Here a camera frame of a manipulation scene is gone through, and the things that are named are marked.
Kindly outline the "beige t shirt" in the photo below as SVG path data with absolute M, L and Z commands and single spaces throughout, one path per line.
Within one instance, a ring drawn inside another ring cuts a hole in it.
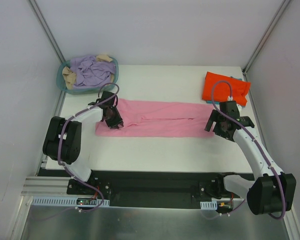
M 107 55 L 97 55 L 96 56 L 96 59 L 97 61 L 107 61 L 107 62 L 110 62 L 113 61 L 112 58 L 110 58 L 109 56 Z M 71 66 L 65 66 L 63 69 L 62 69 L 62 77 L 65 81 L 65 84 L 66 84 L 66 87 L 69 89 L 69 90 L 83 90 L 83 89 L 74 89 L 73 86 L 74 86 L 74 83 L 76 81 L 76 74 L 74 72 L 72 72 L 70 70 L 70 67 Z

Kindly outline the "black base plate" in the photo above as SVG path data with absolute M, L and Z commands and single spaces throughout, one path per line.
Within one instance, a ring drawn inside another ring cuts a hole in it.
M 217 172 L 92 172 L 93 190 L 69 179 L 67 195 L 82 195 L 92 200 L 108 200 L 112 207 L 199 209 L 201 202 L 233 198 L 234 193 L 217 187 Z

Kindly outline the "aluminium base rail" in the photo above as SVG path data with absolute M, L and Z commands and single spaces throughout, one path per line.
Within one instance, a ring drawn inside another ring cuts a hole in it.
M 69 177 L 28 176 L 22 196 L 63 196 L 67 194 Z

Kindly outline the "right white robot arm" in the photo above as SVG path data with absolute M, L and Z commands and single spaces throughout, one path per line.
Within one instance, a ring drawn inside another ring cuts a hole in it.
M 220 102 L 212 110 L 205 131 L 236 143 L 243 152 L 253 173 L 246 180 L 234 172 L 221 173 L 215 184 L 220 197 L 234 193 L 247 201 L 254 215 L 280 213 L 282 219 L 293 204 L 296 178 L 275 163 L 260 141 L 255 125 L 248 116 L 241 116 L 234 100 Z

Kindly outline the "pink t shirt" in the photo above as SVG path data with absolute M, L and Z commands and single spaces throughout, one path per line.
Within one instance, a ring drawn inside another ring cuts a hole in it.
M 99 137 L 211 138 L 205 131 L 213 110 L 211 105 L 184 102 L 140 101 L 120 99 L 117 109 L 123 127 L 110 129 L 96 124 Z

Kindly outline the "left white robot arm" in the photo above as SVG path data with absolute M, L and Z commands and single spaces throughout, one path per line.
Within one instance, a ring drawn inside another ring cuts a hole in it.
M 117 105 L 117 95 L 103 91 L 100 98 L 75 115 L 69 118 L 54 116 L 50 120 L 43 154 L 68 171 L 79 182 L 79 190 L 86 195 L 92 194 L 96 188 L 95 177 L 88 166 L 88 150 L 97 124 L 101 123 L 107 130 L 124 126 Z

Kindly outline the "purple t shirt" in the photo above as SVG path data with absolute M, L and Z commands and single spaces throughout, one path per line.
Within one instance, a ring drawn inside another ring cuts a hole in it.
M 70 70 L 76 74 L 74 89 L 92 89 L 110 83 L 117 70 L 112 61 L 97 61 L 94 55 L 70 60 Z

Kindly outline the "right aluminium frame post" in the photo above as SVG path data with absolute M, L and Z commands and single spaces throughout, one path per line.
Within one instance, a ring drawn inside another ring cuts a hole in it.
M 272 17 L 271 21 L 269 22 L 267 28 L 265 29 L 265 32 L 263 33 L 262 37 L 258 41 L 255 49 L 253 50 L 251 56 L 249 57 L 247 63 L 244 65 L 242 69 L 242 73 L 244 76 L 247 75 L 248 71 L 252 67 L 253 63 L 257 59 L 258 55 L 261 53 L 263 50 L 264 46 L 266 45 L 268 39 L 270 38 L 271 34 L 275 30 L 276 26 L 280 22 L 281 18 L 289 8 L 293 1 L 292 0 L 283 0 L 278 9 L 276 10 L 274 16 Z

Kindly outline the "left aluminium frame post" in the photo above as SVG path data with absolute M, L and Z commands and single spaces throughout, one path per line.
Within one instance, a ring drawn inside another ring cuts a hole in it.
M 43 31 L 44 31 L 44 34 L 45 36 L 47 37 L 49 43 L 51 44 L 52 46 L 52 49 L 54 51 L 54 53 L 56 54 L 58 60 L 63 63 L 66 61 L 54 35 L 53 35 L 53 32 L 51 31 L 41 9 L 40 9 L 40 6 L 39 4 L 37 3 L 36 0 L 27 0 L 31 10 L 33 11 L 36 19 L 38 20 L 40 26 L 42 27 Z

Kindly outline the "aluminium frame post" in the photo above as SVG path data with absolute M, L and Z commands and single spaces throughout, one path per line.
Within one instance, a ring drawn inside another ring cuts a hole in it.
M 253 50 L 251 56 L 249 57 L 247 63 L 244 65 L 242 69 L 242 73 L 244 76 L 247 75 L 248 71 L 252 67 L 253 63 L 257 59 L 258 55 L 261 53 L 263 50 L 264 46 L 266 45 L 268 39 L 270 38 L 271 34 L 275 30 L 276 26 L 280 22 L 281 18 L 289 8 L 293 1 L 292 0 L 283 0 L 278 9 L 276 10 L 274 16 L 272 17 L 271 21 L 269 22 L 267 28 L 265 29 L 265 32 L 263 33 L 262 37 L 258 41 L 255 49 Z
M 41 9 L 40 9 L 40 6 L 39 4 L 37 3 L 36 0 L 27 0 L 31 10 L 33 11 L 36 19 L 38 20 L 40 26 L 42 27 L 43 31 L 44 31 L 44 34 L 45 36 L 47 37 L 49 43 L 51 44 L 52 46 L 52 49 L 54 51 L 54 53 L 56 54 L 58 60 L 63 63 L 66 61 L 54 35 L 53 35 L 53 32 L 51 31 Z

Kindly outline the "teal laundry basket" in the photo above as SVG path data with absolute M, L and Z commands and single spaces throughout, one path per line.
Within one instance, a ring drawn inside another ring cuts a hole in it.
M 110 90 L 112 89 L 114 86 L 111 84 L 111 83 L 116 83 L 118 81 L 118 78 L 119 78 L 119 64 L 118 64 L 118 61 L 113 58 L 113 57 L 110 57 L 113 59 L 113 62 L 115 63 L 115 67 L 116 67 L 116 74 L 114 75 L 114 80 L 112 82 L 109 82 L 109 83 L 106 83 L 102 86 L 104 86 L 104 90 Z M 73 89 L 73 90 L 70 90 L 66 87 L 66 83 L 65 83 L 65 80 L 62 76 L 62 70 L 64 67 L 69 67 L 70 66 L 70 60 L 68 61 L 65 61 L 63 62 L 59 69 L 58 69 L 58 72 L 57 72 L 57 77 L 56 77 L 56 85 L 57 87 L 68 93 L 68 94 L 72 94 L 72 95 L 75 95 L 75 94 L 92 94 L 92 93 L 96 93 L 98 92 L 101 87 L 96 87 L 96 88 L 89 88 L 89 89 Z

